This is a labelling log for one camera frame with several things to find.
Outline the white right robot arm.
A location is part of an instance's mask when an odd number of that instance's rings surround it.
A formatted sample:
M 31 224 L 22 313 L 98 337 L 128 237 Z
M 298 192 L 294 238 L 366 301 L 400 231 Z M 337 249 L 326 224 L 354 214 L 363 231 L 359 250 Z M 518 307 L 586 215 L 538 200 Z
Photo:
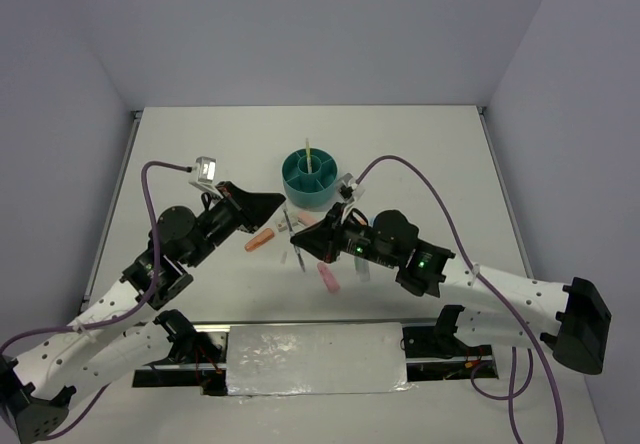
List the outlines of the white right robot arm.
M 504 345 L 540 349 L 578 373 L 603 371 L 612 314 L 587 279 L 547 282 L 468 263 L 420 239 L 418 227 L 398 210 L 367 221 L 359 210 L 336 204 L 290 241 L 326 264 L 349 254 L 393 269 L 410 294 L 441 299 L 434 335 L 446 355 Z

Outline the yellow gel pen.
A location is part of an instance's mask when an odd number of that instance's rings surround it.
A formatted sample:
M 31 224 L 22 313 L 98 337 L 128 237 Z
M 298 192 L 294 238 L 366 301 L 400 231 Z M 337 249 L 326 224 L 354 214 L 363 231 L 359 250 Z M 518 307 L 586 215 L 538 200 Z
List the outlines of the yellow gel pen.
M 307 173 L 308 174 L 312 174 L 313 173 L 313 161 L 312 161 L 312 153 L 311 153 L 311 146 L 310 146 L 309 138 L 305 138 L 305 156 L 306 156 Z

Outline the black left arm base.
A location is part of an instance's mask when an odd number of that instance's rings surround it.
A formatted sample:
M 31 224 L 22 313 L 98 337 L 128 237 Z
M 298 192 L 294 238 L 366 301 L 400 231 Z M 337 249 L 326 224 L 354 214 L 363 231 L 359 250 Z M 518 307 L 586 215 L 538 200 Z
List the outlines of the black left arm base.
M 134 372 L 133 388 L 198 387 L 205 396 L 228 395 L 228 330 L 198 329 L 178 310 L 161 312 L 153 324 L 167 335 L 169 350 Z

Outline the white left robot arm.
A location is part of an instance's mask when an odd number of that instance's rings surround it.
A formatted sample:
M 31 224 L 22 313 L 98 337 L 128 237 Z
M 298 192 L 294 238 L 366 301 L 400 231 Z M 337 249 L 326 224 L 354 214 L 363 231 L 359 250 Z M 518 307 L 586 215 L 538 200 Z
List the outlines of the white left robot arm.
M 1 414 L 22 443 L 66 434 L 78 403 L 100 394 L 137 367 L 196 354 L 213 361 L 219 349 L 168 304 L 193 281 L 200 265 L 234 232 L 257 232 L 285 201 L 280 193 L 252 193 L 229 181 L 205 192 L 200 214 L 173 206 L 156 217 L 147 249 L 109 291 L 74 321 L 45 331 L 45 340 L 1 359 Z

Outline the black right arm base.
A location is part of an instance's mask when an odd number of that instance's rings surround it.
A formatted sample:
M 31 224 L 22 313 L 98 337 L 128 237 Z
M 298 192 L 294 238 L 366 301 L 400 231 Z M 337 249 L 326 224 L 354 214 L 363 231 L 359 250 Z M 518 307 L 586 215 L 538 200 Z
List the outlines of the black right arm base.
M 400 348 L 410 383 L 470 380 L 474 370 L 476 378 L 498 377 L 489 345 L 470 347 L 454 336 L 464 310 L 460 305 L 446 305 L 433 323 L 402 325 Z

